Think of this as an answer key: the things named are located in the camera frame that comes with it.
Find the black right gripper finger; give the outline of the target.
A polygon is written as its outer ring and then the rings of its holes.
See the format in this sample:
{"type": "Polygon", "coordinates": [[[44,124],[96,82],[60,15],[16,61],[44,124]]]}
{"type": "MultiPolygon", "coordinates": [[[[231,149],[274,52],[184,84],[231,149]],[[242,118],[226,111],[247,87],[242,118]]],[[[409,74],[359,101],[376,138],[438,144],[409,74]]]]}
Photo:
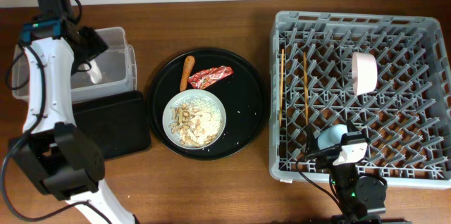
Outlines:
{"type": "Polygon", "coordinates": [[[356,136],[358,139],[368,139],[368,137],[361,130],[359,130],[351,120],[346,121],[346,126],[348,134],[356,136]]]}
{"type": "Polygon", "coordinates": [[[315,138],[313,130],[306,126],[305,128],[307,142],[306,142],[306,150],[305,150],[305,159],[314,159],[317,158],[321,153],[318,146],[318,140],[315,138]]]}

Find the light blue cup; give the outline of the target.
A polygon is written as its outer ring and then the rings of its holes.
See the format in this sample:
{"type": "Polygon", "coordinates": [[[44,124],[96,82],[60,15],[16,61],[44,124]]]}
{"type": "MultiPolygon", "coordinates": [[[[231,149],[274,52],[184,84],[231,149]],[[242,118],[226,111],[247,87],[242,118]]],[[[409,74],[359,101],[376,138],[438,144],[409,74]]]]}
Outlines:
{"type": "Polygon", "coordinates": [[[343,124],[334,125],[324,130],[317,139],[319,149],[326,149],[341,143],[341,138],[346,133],[348,133],[348,129],[343,124]]]}

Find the white napkin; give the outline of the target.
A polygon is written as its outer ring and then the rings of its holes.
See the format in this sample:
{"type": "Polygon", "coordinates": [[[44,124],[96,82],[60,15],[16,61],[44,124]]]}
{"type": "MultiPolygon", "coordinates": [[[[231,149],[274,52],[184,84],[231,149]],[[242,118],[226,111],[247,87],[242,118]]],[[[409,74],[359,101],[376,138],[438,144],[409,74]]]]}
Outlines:
{"type": "Polygon", "coordinates": [[[97,65],[96,61],[93,59],[90,62],[91,68],[87,71],[89,74],[90,80],[94,85],[99,84],[102,81],[102,74],[97,65]]]}

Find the pink bowl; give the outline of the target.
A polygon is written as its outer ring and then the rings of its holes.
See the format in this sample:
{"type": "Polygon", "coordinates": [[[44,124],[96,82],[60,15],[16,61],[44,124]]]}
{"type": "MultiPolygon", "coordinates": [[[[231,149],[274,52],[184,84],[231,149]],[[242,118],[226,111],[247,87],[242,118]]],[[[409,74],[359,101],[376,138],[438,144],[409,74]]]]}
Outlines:
{"type": "Polygon", "coordinates": [[[378,68],[372,54],[354,52],[352,55],[352,89],[355,96],[375,90],[378,68]]]}

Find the wooden chopstick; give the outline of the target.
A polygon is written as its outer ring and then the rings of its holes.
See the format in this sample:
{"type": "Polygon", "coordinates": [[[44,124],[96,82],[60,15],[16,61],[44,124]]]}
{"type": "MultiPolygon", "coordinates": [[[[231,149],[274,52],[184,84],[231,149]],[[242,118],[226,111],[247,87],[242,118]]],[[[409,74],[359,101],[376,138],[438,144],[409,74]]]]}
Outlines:
{"type": "Polygon", "coordinates": [[[283,89],[284,89],[284,69],[285,69],[285,50],[281,50],[280,55],[280,82],[279,82],[279,127],[282,127],[283,121],[283,89]]]}
{"type": "Polygon", "coordinates": [[[308,106],[308,75],[307,75],[307,53],[303,51],[303,72],[304,72],[304,111],[305,123],[309,124],[309,106],[308,106]]]}

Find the red snack wrapper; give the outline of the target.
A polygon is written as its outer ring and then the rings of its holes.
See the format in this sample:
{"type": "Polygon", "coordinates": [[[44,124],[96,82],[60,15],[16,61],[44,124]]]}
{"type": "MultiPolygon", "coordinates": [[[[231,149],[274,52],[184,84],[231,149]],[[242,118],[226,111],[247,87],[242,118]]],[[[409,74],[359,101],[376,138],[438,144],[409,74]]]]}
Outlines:
{"type": "Polygon", "coordinates": [[[195,89],[206,89],[212,84],[232,74],[233,69],[230,66],[219,66],[217,68],[201,70],[194,75],[189,76],[188,82],[195,89]]]}

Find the white plate with food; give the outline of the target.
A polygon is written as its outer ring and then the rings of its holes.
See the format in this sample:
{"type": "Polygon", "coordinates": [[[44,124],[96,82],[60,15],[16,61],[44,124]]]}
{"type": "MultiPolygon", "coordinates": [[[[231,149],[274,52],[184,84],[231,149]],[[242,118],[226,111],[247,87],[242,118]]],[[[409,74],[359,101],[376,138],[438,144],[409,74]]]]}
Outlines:
{"type": "Polygon", "coordinates": [[[211,92],[189,89],[176,94],[163,110],[163,131],[177,147],[204,149],[215,143],[226,128],[226,110],[211,92]]]}

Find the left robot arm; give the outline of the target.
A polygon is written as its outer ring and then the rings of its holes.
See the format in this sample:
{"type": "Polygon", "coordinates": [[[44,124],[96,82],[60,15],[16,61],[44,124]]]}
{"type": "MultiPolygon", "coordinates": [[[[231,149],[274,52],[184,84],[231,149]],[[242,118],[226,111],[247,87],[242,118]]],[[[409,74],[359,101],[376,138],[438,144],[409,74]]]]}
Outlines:
{"type": "Polygon", "coordinates": [[[27,222],[75,207],[91,223],[137,223],[106,184],[101,150],[74,119],[70,78],[108,46],[93,28],[78,27],[82,16],[74,14],[71,1],[38,0],[40,14],[20,32],[18,48],[29,68],[28,110],[23,133],[9,142],[1,165],[1,194],[10,212],[27,222]],[[6,192],[10,160],[41,194],[51,194],[66,206],[41,217],[19,213],[6,192]]]}

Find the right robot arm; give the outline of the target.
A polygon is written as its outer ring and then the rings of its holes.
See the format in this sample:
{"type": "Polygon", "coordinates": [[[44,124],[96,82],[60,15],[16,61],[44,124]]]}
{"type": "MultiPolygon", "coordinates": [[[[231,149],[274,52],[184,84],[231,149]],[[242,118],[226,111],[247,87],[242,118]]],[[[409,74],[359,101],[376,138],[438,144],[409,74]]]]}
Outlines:
{"type": "Polygon", "coordinates": [[[317,170],[329,172],[326,194],[341,211],[328,223],[382,223],[386,212],[388,182],[370,174],[360,174],[357,164],[365,159],[370,140],[351,122],[334,125],[315,135],[310,127],[304,158],[315,161],[317,170]]]}

